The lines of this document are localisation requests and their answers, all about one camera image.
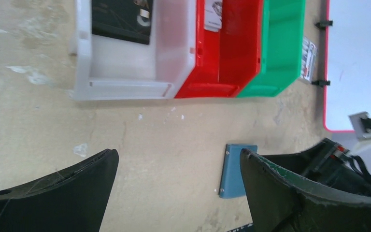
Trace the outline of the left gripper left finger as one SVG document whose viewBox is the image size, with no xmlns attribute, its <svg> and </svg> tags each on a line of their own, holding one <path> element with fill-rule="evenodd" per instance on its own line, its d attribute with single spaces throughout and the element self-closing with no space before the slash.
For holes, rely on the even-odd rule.
<svg viewBox="0 0 371 232">
<path fill-rule="evenodd" d="M 0 190 L 0 232 L 97 232 L 119 155 L 105 149 L 73 166 Z"/>
</svg>

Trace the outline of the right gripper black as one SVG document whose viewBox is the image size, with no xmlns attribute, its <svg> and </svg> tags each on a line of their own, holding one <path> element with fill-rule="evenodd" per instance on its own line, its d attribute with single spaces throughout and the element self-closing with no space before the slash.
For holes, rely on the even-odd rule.
<svg viewBox="0 0 371 232">
<path fill-rule="evenodd" d="M 371 197 L 371 174 L 363 159 L 328 138 L 298 153 L 265 158 L 314 182 Z"/>
</svg>

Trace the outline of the blue card holder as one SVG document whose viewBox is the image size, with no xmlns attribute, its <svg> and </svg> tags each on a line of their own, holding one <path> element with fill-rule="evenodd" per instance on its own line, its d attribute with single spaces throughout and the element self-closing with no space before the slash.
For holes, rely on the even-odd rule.
<svg viewBox="0 0 371 232">
<path fill-rule="evenodd" d="M 233 199 L 246 195 L 240 168 L 240 153 L 244 148 L 257 152 L 257 145 L 227 144 L 225 147 L 219 187 L 219 197 L 222 199 Z"/>
</svg>

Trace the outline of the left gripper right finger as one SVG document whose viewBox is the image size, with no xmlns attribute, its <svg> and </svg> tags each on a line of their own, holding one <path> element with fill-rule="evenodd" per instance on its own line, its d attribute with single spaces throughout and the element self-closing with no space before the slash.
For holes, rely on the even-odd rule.
<svg viewBox="0 0 371 232">
<path fill-rule="evenodd" d="M 257 232 L 371 232 L 371 197 L 314 182 L 248 149 L 240 167 Z"/>
</svg>

